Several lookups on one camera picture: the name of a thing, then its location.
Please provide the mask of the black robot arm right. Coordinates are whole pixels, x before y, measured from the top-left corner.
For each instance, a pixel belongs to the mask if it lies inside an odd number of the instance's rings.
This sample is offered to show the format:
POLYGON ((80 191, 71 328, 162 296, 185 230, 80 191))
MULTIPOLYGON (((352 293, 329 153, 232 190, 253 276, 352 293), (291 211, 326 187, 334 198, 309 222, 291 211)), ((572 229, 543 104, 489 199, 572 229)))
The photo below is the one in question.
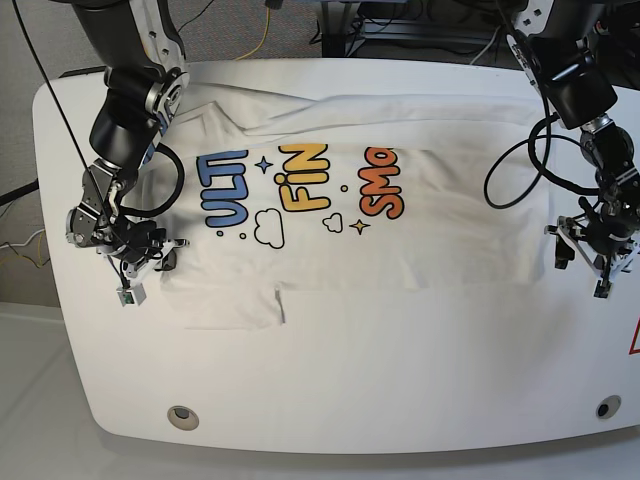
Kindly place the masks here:
POLYGON ((67 239, 94 248, 115 267, 120 292, 145 267, 164 264, 177 243, 155 217, 172 206, 184 184, 179 157, 161 139, 189 84, 184 43, 165 1, 74 1, 90 43, 106 66, 106 98, 89 136, 97 155, 82 178, 83 196, 67 220, 67 239), (175 166, 177 186, 151 210, 126 207, 140 167, 155 153, 175 166))

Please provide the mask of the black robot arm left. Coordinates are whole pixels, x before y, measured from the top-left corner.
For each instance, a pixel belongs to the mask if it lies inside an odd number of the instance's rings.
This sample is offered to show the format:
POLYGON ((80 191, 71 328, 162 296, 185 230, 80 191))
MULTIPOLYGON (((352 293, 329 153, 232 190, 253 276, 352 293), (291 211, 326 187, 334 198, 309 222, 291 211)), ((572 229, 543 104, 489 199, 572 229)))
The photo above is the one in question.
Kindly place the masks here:
POLYGON ((554 261, 566 268, 581 256, 597 278, 594 295, 609 297, 616 277, 639 254, 639 171, 629 134, 608 112, 618 100, 599 69, 587 36, 606 10, 605 1, 520 1, 496 4, 509 47, 541 97, 544 117, 523 144, 538 177, 578 197, 576 217, 561 216, 545 228, 555 236, 554 261), (595 169, 587 188, 552 173, 539 141, 551 146, 554 123, 577 129, 583 157, 595 169))

